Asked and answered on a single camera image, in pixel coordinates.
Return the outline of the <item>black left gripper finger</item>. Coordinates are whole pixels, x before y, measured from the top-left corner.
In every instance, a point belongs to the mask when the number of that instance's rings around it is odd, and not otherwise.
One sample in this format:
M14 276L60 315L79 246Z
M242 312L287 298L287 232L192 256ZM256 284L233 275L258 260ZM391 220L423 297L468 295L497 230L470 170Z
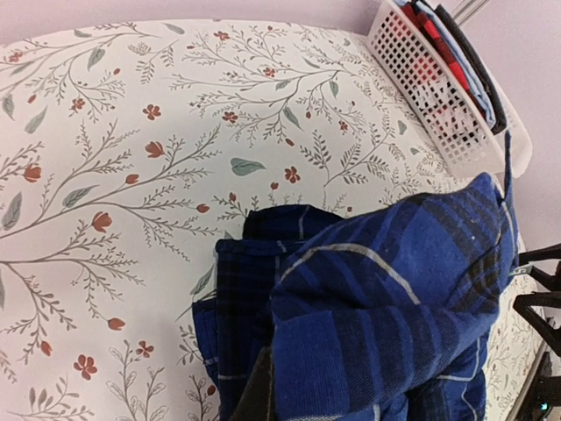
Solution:
M262 348L231 421L274 421L274 367L270 348Z

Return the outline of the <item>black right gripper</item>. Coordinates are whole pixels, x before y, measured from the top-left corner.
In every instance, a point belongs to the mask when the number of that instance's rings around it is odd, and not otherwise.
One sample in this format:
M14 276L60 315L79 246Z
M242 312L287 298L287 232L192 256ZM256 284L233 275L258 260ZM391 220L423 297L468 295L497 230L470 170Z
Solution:
M535 373L530 376L529 386L522 398L516 420L545 420L552 410L560 406L560 375L553 373L551 356L560 355L560 329L553 326L536 311L538 308L560 307L560 269L549 275L534 264L542 260L560 260L560 246L549 246L519 254L518 275L529 275L544 292L532 292L516 297L513 308L539 334L546 345L537 357Z

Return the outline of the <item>blue plaid long sleeve shirt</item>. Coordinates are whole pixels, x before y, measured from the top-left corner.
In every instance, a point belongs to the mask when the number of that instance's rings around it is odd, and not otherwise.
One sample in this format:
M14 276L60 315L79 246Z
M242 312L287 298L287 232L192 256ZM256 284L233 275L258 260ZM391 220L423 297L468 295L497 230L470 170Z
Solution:
M352 218L251 212L216 244L215 296L193 306L219 418L270 348L276 420L483 419L517 237L510 170Z

